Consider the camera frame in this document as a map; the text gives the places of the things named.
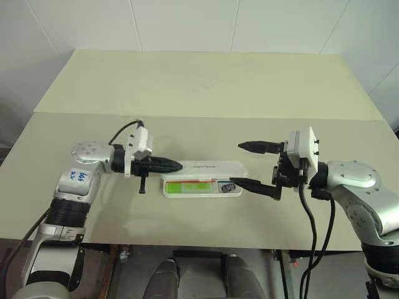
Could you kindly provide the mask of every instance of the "cable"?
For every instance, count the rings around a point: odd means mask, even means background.
[[[299,198],[300,202],[302,203],[302,207],[304,207],[304,210],[306,211],[307,216],[309,217],[310,221],[310,226],[312,228],[312,235],[313,235],[313,240],[312,240],[312,249],[310,251],[310,257],[309,257],[309,266],[308,268],[311,268],[312,263],[313,263],[313,258],[314,254],[316,251],[316,242],[317,242],[317,231],[316,231],[316,224],[314,221],[314,217],[312,214],[312,211],[309,209],[309,206],[306,203],[306,198],[304,194],[304,182],[301,182],[299,184]],[[309,290],[309,282],[310,282],[310,271],[306,274],[306,286],[305,286],[305,295],[303,299],[307,298],[307,292]],[[301,282],[300,289],[299,289],[299,299],[302,299],[302,289],[303,289],[303,282]]]
[[[35,229],[39,226],[39,224],[46,218],[47,213],[50,211],[46,210],[43,215],[35,222],[35,224],[28,230],[26,235],[18,242],[18,244],[11,250],[10,254],[6,257],[4,260],[4,263],[1,265],[1,271],[0,271],[0,298],[6,298],[6,283],[7,283],[7,273],[8,273],[8,268],[10,266],[10,263],[14,259],[14,257],[17,255],[19,250],[22,248],[22,246],[26,243],[28,238],[33,234]]]
[[[317,257],[316,261],[308,269],[306,269],[305,272],[303,273],[302,278],[300,279],[301,287],[304,284],[305,276],[319,264],[322,257],[324,256],[327,246],[329,244],[332,227],[334,226],[334,219],[335,219],[335,201],[333,199],[330,199],[330,205],[331,205],[330,221],[329,221],[329,226],[327,228],[327,233],[325,234],[325,239],[324,239],[322,250],[320,251],[320,254]]]
[[[108,142],[108,145],[112,145],[112,143],[114,142],[115,139],[117,139],[118,135],[126,128],[128,128],[129,126],[132,126],[134,124],[138,123],[137,128],[144,126],[144,123],[141,120],[133,120],[130,123],[127,123],[126,125],[124,125],[123,127],[121,127],[121,129],[119,129],[116,134],[111,138],[111,140]]]

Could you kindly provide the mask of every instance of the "wall tile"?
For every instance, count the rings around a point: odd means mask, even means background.
[[[0,1],[0,138],[15,142],[66,60],[25,1]]]
[[[237,0],[132,0],[143,50],[228,52]]]
[[[398,61],[398,0],[351,0],[323,54],[341,53],[369,92]]]
[[[319,53],[348,0],[241,0],[233,51]]]
[[[129,0],[29,0],[59,52],[140,50]]]

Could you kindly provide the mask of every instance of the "gray floor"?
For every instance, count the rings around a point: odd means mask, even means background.
[[[15,240],[0,239],[0,258]],[[256,274],[268,299],[284,298],[279,262],[273,260],[268,250],[258,249],[217,249],[170,246],[133,246],[132,256],[126,263],[118,264],[110,288],[110,299],[141,299],[145,287],[158,264],[172,256],[176,249],[222,251],[242,257]],[[8,280],[8,298],[21,287],[21,268],[28,248],[23,248],[11,264]],[[85,257],[84,275],[80,287],[71,293],[71,299],[94,299],[98,297],[107,255],[88,250]],[[218,259],[177,258],[181,268],[179,299],[225,297]],[[294,290],[298,298],[300,277],[307,266],[307,259],[291,264]],[[363,298],[368,280],[363,264],[363,253],[325,256],[312,272],[309,299]],[[380,291],[381,299],[398,299],[399,293]]]
[[[0,259],[7,249],[13,248],[16,240],[0,239]],[[23,247],[11,262],[7,276],[7,298],[22,287],[21,270],[24,266],[29,248]],[[94,299],[98,297],[102,274],[108,255],[96,250],[86,250],[84,272],[80,286],[70,293],[70,299]]]
[[[123,264],[114,298],[141,298],[145,287],[158,264],[172,256],[175,249],[182,247],[136,246],[133,257]],[[279,262],[273,260],[267,250],[257,249],[209,249],[235,253],[242,257],[256,274],[267,298],[284,298]],[[367,297],[365,282],[369,279],[363,264],[363,253],[325,256],[312,272],[309,299],[364,298]],[[225,297],[218,259],[177,258],[181,267],[179,299]],[[299,283],[308,259],[291,264],[295,298],[299,297]],[[380,292],[381,299],[399,298],[396,291]]]

